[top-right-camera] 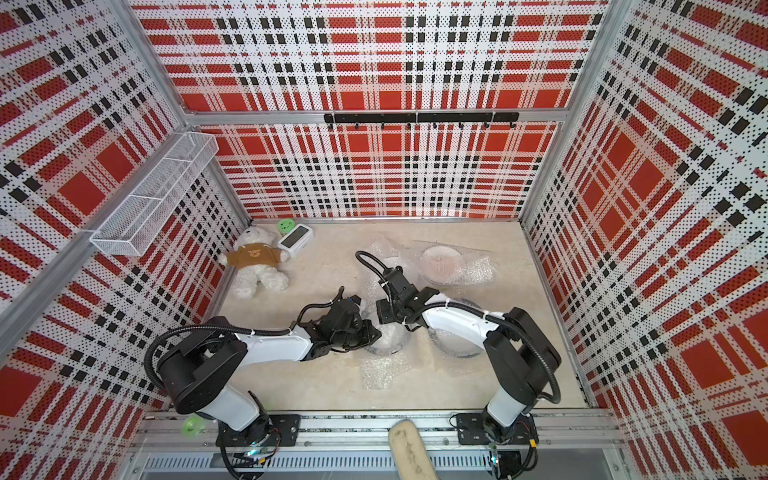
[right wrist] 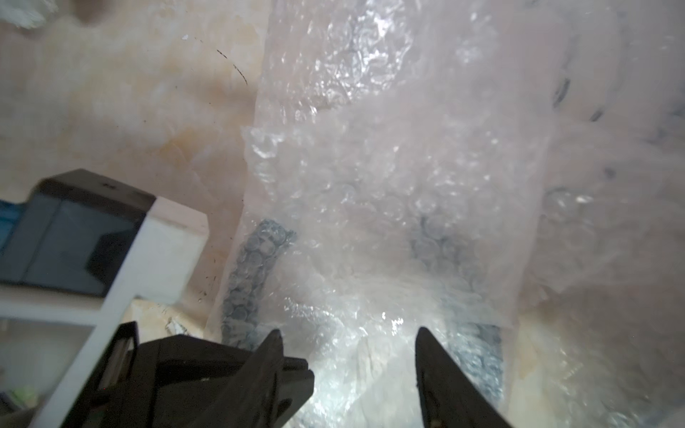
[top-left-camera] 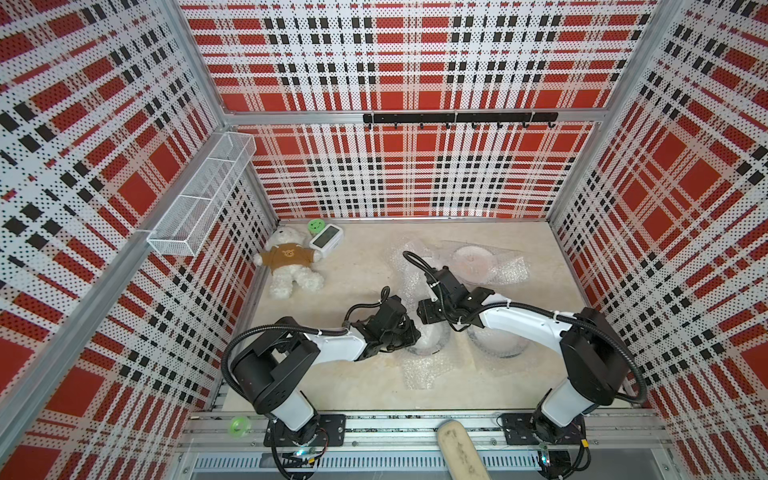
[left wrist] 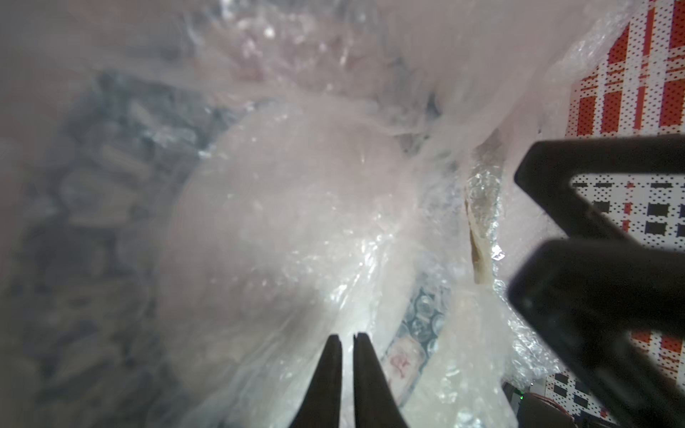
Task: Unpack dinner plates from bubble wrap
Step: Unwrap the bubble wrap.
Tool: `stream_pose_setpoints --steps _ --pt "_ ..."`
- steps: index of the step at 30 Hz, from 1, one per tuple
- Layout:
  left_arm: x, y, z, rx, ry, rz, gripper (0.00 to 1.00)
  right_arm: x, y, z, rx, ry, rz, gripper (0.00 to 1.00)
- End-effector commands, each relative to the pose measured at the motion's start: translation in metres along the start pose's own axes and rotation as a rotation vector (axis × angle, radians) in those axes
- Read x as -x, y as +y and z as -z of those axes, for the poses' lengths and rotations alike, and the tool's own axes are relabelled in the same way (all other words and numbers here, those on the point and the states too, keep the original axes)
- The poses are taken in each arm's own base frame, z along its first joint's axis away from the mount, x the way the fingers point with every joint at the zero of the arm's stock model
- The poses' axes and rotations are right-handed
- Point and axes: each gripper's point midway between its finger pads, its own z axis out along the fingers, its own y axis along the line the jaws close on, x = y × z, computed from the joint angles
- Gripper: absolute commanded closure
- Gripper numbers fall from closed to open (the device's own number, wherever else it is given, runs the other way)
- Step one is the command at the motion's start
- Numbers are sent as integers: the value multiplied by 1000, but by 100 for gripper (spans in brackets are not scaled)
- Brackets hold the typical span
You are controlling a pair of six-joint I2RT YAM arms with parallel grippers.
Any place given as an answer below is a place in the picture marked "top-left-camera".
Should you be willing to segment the green rimmed plate front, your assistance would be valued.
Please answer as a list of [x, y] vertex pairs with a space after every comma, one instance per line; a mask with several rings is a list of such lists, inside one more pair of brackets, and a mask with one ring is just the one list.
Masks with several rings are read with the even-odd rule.
[[443, 350], [451, 338], [451, 328], [444, 322], [417, 324], [420, 338], [407, 351], [417, 356], [430, 356]]

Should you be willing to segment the bubble wrap sheet front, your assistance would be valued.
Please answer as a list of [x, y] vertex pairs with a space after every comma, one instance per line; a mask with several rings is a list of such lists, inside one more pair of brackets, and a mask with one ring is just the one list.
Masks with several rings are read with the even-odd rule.
[[[394, 256], [393, 263], [400, 274], [397, 293], [407, 309], [408, 316], [417, 327], [418, 323], [422, 323], [417, 315], [418, 302], [431, 296], [425, 273], [408, 262], [401, 253]], [[453, 330], [448, 345], [434, 355], [417, 356], [405, 349], [401, 360], [404, 382], [408, 389], [432, 389], [437, 377], [448, 373], [457, 365], [458, 353], [452, 335]]]

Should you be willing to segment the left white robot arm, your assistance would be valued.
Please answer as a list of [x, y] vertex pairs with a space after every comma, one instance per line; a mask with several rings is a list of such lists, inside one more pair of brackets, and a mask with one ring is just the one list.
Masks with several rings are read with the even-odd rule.
[[319, 428], [319, 413], [298, 387], [313, 366], [368, 360], [412, 347], [420, 337], [401, 299], [385, 287], [378, 302], [350, 307], [337, 329], [301, 325], [286, 316], [240, 333], [225, 348], [221, 371], [230, 390], [256, 413], [305, 444]]

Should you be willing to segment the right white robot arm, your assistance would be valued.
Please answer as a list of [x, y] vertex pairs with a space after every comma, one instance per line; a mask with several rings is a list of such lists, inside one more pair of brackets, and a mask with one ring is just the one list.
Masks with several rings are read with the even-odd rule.
[[417, 307], [424, 323], [447, 322], [457, 332], [470, 327], [503, 332], [559, 354], [566, 377], [547, 392], [529, 421], [539, 440], [558, 442], [575, 421], [615, 400], [635, 405], [647, 401], [648, 387], [633, 354], [601, 312], [549, 311], [488, 288], [470, 291], [447, 267], [423, 271], [431, 291], [431, 298]]

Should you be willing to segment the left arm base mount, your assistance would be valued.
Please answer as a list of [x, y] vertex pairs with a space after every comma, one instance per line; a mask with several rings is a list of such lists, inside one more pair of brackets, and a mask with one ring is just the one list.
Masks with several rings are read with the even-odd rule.
[[320, 413], [298, 431], [293, 431], [281, 420], [269, 423], [264, 446], [276, 453], [286, 472], [309, 470], [319, 465], [330, 447], [344, 444], [347, 416]]

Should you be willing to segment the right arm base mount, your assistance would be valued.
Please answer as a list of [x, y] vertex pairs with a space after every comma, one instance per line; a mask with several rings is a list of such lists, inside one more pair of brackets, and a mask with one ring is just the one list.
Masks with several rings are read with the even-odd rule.
[[544, 479], [570, 479], [592, 464], [582, 415], [565, 427], [553, 423], [538, 410], [533, 413], [502, 413], [496, 423], [503, 431], [508, 446], [539, 448], [537, 464]]

